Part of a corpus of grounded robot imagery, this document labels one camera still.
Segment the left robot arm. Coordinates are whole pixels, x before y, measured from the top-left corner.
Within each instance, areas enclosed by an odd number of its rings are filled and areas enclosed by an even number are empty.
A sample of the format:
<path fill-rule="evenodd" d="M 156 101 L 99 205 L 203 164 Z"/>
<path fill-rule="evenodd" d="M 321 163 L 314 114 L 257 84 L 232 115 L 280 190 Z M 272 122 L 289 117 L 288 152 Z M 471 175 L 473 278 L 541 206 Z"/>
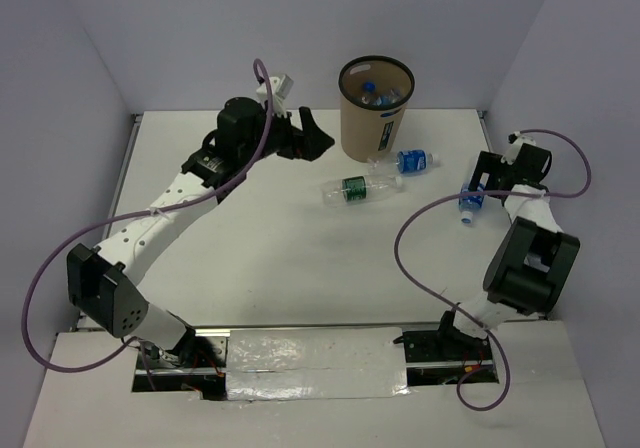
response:
<path fill-rule="evenodd" d="M 134 337 L 159 349 L 171 365 L 188 364 L 201 346 L 195 329 L 147 301 L 138 285 L 182 233 L 245 180 L 252 161 L 272 154 L 314 161 L 334 145 L 309 108 L 300 108 L 299 116 L 301 124 L 294 126 L 289 114 L 269 115 L 250 98 L 228 100 L 215 130 L 147 213 L 92 248 L 78 244 L 70 250 L 70 302 L 113 337 Z"/>

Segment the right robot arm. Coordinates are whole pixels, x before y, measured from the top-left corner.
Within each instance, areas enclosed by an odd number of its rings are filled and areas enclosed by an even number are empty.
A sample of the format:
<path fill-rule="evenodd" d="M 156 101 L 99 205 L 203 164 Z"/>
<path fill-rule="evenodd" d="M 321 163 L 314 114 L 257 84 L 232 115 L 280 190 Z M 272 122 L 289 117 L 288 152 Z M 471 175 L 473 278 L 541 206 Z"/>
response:
<path fill-rule="evenodd" d="M 503 155 L 483 151 L 469 179 L 462 185 L 461 221 L 474 214 L 489 191 L 501 202 L 511 226 L 491 260 L 482 292 L 449 310 L 435 334 L 435 348 L 444 358 L 456 359 L 483 351 L 488 329 L 518 315 L 546 315 L 557 303 L 580 248 L 578 238 L 556 222 L 542 181 L 552 153 L 529 136 L 517 134 Z"/>

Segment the crushed blue label bottle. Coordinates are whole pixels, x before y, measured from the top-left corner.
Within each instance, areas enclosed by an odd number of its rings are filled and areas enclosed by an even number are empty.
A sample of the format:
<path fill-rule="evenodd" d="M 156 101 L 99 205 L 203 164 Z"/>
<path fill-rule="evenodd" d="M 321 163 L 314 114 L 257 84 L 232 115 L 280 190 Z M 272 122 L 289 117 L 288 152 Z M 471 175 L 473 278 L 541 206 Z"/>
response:
<path fill-rule="evenodd" d="M 391 105 L 401 103 L 405 100 L 406 93 L 400 88 L 390 88 L 378 95 L 376 105 L 382 108 L 388 108 Z"/>

